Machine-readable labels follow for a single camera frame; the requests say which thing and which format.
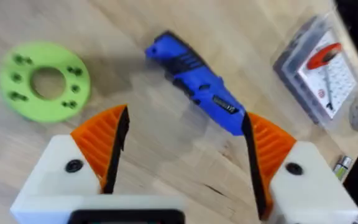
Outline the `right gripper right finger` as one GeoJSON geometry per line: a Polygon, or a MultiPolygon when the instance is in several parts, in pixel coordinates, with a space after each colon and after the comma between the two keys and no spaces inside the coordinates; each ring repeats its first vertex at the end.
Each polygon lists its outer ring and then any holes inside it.
{"type": "Polygon", "coordinates": [[[315,144],[253,113],[242,122],[263,223],[355,223],[358,206],[315,144]]]}

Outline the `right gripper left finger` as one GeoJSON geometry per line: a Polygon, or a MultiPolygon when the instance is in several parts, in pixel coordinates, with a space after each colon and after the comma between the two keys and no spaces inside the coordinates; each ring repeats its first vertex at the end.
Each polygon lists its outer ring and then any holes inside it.
{"type": "Polygon", "coordinates": [[[62,212],[111,195],[129,130],[127,105],[107,109],[51,138],[11,207],[15,215],[62,212]]]}

